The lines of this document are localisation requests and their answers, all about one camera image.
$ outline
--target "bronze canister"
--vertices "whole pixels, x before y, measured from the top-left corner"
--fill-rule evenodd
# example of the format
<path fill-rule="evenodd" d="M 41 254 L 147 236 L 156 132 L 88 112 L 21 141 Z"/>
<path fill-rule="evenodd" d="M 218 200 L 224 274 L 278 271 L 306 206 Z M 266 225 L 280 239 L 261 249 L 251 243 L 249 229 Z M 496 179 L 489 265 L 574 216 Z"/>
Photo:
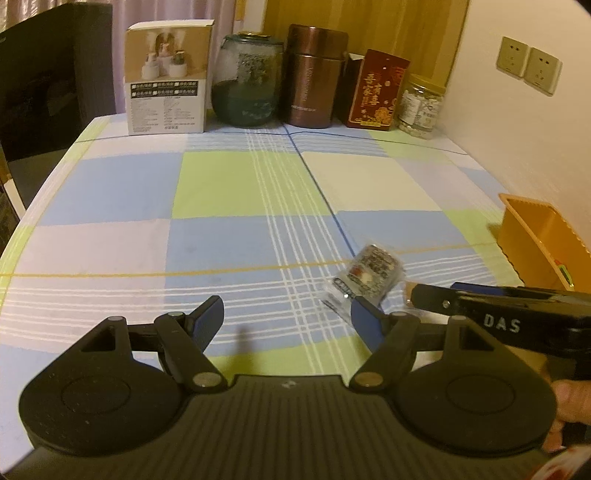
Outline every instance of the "bronze canister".
<path fill-rule="evenodd" d="M 303 128 L 330 126 L 348 41 L 345 32 L 290 26 L 280 112 L 286 123 Z"/>

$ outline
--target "cardboard box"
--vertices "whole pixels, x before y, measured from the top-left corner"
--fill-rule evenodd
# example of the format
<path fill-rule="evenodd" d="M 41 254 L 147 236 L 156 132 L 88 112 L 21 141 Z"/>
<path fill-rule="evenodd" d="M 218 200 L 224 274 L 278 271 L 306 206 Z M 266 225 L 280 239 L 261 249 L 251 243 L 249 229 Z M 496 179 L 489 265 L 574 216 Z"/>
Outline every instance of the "cardboard box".
<path fill-rule="evenodd" d="M 130 135 L 201 133 L 213 20 L 141 22 L 125 36 Z"/>
<path fill-rule="evenodd" d="M 347 126 L 389 130 L 410 62 L 378 50 L 349 54 L 337 94 L 337 116 Z"/>

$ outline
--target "plastic bag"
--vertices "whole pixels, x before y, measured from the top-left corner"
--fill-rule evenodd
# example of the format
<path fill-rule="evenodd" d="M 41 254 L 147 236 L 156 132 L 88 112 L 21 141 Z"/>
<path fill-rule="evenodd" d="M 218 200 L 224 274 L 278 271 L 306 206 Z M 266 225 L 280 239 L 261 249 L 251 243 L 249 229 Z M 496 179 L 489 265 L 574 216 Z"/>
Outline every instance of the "plastic bag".
<path fill-rule="evenodd" d="M 376 307 L 397 283 L 404 279 L 402 261 L 377 245 L 366 245 L 346 270 L 330 279 L 322 302 L 351 324 L 351 300 L 364 296 Z"/>

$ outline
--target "electrical socket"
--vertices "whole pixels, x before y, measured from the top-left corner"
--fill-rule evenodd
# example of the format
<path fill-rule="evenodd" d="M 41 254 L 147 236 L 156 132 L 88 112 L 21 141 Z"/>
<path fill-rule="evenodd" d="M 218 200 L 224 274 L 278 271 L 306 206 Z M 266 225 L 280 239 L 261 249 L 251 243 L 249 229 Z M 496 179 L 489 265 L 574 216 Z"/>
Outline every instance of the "electrical socket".
<path fill-rule="evenodd" d="M 504 72 L 512 73 L 517 77 L 523 77 L 529 50 L 530 47 L 525 43 L 509 37 L 503 37 L 496 66 Z"/>
<path fill-rule="evenodd" d="M 540 90 L 553 95 L 561 70 L 562 62 L 559 59 L 545 51 L 532 48 L 530 60 L 525 68 L 524 79 Z"/>

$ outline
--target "hand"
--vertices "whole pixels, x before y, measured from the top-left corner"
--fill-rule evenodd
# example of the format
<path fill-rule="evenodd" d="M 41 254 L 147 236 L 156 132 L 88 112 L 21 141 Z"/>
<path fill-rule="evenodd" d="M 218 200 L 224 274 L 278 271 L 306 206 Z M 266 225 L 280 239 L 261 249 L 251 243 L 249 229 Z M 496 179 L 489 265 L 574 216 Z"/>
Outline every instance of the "hand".
<path fill-rule="evenodd" d="M 558 402 L 556 419 L 550 427 L 543 449 L 547 452 L 562 446 L 562 429 L 566 422 L 591 425 L 591 381 L 558 380 L 552 383 Z"/>

